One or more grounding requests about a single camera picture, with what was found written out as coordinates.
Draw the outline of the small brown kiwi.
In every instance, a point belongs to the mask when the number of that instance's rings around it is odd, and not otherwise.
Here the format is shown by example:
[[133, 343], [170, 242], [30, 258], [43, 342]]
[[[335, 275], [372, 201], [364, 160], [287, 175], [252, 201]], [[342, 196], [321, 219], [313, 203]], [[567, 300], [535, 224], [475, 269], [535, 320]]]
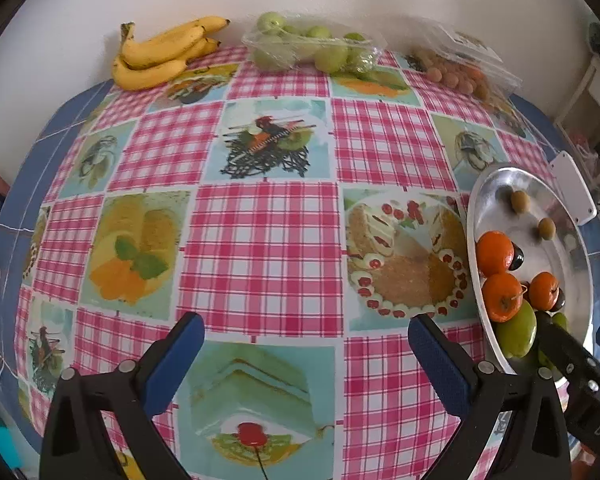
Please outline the small brown kiwi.
[[541, 219], [538, 223], [538, 234], [542, 240], [552, 240], [556, 235], [556, 224], [548, 217]]

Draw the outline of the large orange tangerine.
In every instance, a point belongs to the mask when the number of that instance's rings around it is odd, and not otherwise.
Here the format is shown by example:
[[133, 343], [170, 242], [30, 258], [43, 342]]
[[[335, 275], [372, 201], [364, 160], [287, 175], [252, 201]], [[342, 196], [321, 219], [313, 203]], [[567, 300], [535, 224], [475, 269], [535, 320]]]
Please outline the large orange tangerine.
[[506, 272], [514, 260], [514, 255], [512, 241], [500, 231], [483, 233], [476, 244], [478, 270], [486, 278]]

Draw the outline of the white shelf unit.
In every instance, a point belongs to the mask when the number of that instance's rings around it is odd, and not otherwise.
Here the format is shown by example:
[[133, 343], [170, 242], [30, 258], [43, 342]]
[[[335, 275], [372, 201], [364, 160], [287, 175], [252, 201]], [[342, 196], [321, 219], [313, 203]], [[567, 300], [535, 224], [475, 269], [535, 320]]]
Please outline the white shelf unit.
[[588, 21], [590, 62], [554, 120], [590, 189], [600, 194], [600, 22]]

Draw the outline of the plastic bag of green fruits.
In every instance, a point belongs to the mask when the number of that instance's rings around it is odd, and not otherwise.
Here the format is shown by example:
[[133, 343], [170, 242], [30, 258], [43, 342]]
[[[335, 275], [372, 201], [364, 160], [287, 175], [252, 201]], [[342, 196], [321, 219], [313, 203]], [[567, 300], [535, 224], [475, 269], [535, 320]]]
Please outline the plastic bag of green fruits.
[[312, 65], [323, 74], [364, 74], [375, 68], [384, 38], [308, 14], [265, 12], [242, 35], [251, 61], [265, 73]]

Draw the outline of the silver metal bowl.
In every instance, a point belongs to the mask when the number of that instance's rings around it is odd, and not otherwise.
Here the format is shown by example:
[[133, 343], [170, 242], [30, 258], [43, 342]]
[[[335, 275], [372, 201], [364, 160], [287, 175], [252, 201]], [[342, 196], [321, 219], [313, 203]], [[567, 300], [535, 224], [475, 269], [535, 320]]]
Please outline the silver metal bowl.
[[[516, 190], [523, 190], [530, 197], [530, 208], [525, 214], [516, 214], [510, 206], [510, 194]], [[556, 224], [552, 240], [542, 240], [538, 234], [538, 223], [545, 217]], [[524, 263], [513, 272], [518, 280], [530, 282], [542, 271], [556, 276], [566, 296], [562, 312], [568, 320], [569, 333], [592, 351], [592, 273], [580, 231], [560, 198], [542, 179], [517, 166], [498, 162], [479, 174], [467, 209], [468, 266], [488, 357], [508, 374], [539, 367], [534, 352], [521, 359], [506, 359], [496, 339], [494, 324], [486, 313], [481, 293], [484, 277], [478, 270], [476, 244], [483, 233], [493, 230], [505, 233], [524, 252]]]

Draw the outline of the green mango in bowl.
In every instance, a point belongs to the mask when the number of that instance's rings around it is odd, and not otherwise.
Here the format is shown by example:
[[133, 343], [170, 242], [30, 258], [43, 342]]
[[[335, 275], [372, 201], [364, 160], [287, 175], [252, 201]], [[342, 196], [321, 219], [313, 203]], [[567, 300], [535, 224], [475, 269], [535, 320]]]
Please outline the green mango in bowl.
[[495, 326], [495, 335], [506, 359], [521, 359], [528, 354], [535, 340], [536, 318], [527, 300], [510, 320]]

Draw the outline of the yellow banana bunch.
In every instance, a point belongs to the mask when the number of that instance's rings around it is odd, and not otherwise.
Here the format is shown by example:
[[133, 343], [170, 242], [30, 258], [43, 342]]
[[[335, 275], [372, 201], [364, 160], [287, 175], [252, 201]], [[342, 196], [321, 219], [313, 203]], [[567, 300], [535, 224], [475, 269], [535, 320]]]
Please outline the yellow banana bunch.
[[135, 23], [122, 23], [119, 50], [111, 65], [112, 80], [125, 91], [166, 84], [184, 73], [190, 63], [218, 50], [220, 42], [211, 35], [229, 24], [228, 18], [208, 15], [137, 41]]

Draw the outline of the small orange tangerine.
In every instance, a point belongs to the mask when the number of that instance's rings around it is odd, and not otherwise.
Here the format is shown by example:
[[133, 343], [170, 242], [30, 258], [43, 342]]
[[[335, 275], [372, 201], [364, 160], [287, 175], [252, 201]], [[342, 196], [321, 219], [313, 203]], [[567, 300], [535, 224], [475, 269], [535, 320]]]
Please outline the small orange tangerine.
[[550, 272], [536, 274], [529, 285], [529, 304], [540, 311], [549, 311], [555, 307], [559, 296], [559, 282]]

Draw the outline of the white power adapter box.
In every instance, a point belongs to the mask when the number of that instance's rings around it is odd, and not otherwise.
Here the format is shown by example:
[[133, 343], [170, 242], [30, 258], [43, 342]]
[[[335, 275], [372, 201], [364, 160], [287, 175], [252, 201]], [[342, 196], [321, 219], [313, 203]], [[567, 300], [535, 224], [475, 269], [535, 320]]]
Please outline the white power adapter box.
[[566, 152], [559, 152], [550, 162], [550, 172], [555, 178], [562, 201], [578, 226], [584, 226], [597, 216], [597, 208], [585, 180]]

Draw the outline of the pink checkered picture tablecloth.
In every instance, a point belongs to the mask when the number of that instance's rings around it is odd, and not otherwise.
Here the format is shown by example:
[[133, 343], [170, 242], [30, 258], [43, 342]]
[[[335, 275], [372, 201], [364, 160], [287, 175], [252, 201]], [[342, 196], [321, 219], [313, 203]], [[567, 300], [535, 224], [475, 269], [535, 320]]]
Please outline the pink checkered picture tablecloth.
[[512, 95], [406, 56], [265, 73], [227, 48], [53, 114], [0, 212], [0, 400], [33, 446], [65, 368], [110, 372], [195, 312], [206, 343], [154, 419], [192, 477], [425, 472], [456, 420], [407, 325], [486, 355], [469, 192], [494, 162], [552, 182], [554, 151]]

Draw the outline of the green mango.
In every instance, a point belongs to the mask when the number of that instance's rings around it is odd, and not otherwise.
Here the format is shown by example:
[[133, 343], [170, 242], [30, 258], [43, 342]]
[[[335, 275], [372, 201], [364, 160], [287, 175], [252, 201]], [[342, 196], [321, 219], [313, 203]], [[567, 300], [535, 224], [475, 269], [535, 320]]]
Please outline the green mango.
[[510, 320], [495, 326], [495, 335], [506, 359], [521, 359], [528, 354], [535, 340], [536, 318], [527, 300]]
[[539, 364], [548, 368], [554, 375], [560, 376], [560, 371], [553, 359], [558, 362], [564, 359], [564, 333], [565, 320], [555, 322], [546, 312], [535, 312], [536, 325], [536, 353]]

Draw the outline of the dark plum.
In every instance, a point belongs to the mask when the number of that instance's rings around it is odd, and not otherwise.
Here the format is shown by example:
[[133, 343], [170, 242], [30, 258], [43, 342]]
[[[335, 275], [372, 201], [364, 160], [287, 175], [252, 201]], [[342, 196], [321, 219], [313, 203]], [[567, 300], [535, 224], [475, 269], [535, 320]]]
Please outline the dark plum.
[[522, 249], [515, 243], [513, 243], [513, 248], [514, 248], [514, 255], [513, 255], [512, 262], [510, 263], [510, 265], [508, 267], [509, 271], [516, 271], [524, 263], [524, 252], [522, 251]]
[[554, 303], [554, 307], [552, 307], [550, 310], [552, 312], [559, 312], [560, 310], [562, 310], [565, 307], [566, 304], [566, 296], [564, 291], [560, 288], [558, 289], [558, 295], [557, 295], [557, 299], [556, 302]]

